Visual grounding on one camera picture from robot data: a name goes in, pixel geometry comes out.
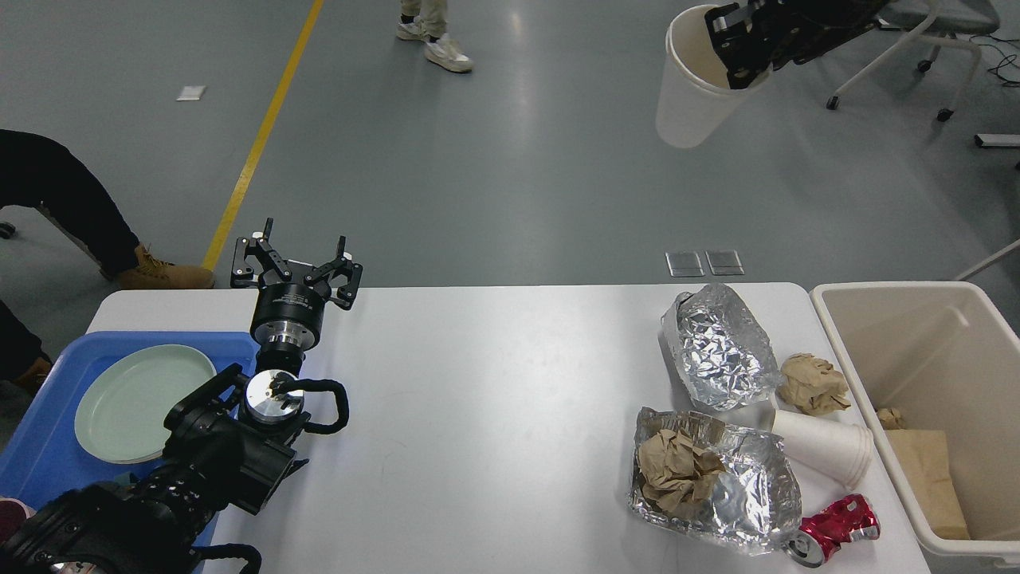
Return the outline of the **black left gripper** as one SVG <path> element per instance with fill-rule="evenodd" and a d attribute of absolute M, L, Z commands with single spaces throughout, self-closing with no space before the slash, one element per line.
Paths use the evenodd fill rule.
<path fill-rule="evenodd" d="M 347 253 L 347 237 L 342 234 L 332 261 L 313 266 L 303 284 L 289 283 L 294 272 L 269 242 L 273 223 L 269 217 L 261 232 L 234 241 L 230 288 L 258 288 L 250 326 L 253 340 L 283 340 L 309 350 L 321 340 L 327 301 L 342 310 L 353 309 L 363 265 Z"/>

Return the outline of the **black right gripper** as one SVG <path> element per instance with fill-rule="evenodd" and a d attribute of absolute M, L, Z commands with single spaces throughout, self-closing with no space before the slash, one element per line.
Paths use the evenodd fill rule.
<path fill-rule="evenodd" d="M 826 55 L 877 27 L 888 1 L 732 2 L 708 10 L 704 25 L 729 88 Z"/>

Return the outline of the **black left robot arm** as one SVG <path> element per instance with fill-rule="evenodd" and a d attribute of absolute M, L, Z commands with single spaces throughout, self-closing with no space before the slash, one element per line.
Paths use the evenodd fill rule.
<path fill-rule="evenodd" d="M 251 374 L 230 364 L 167 408 L 163 464 L 121 486 L 101 481 L 72 489 L 26 518 L 2 538 L 2 570 L 55 573 L 190 573 L 205 560 L 240 559 L 260 571 L 257 549 L 197 545 L 226 506 L 259 513 L 304 465 L 292 443 L 302 433 L 347 427 L 347 392 L 335 380 L 301 377 L 308 350 L 321 338 L 327 304 L 352 308 L 362 266 L 339 237 L 320 265 L 284 259 L 271 246 L 273 219 L 241 237 L 233 256 L 234 289 L 255 288 L 250 335 L 259 348 Z"/>

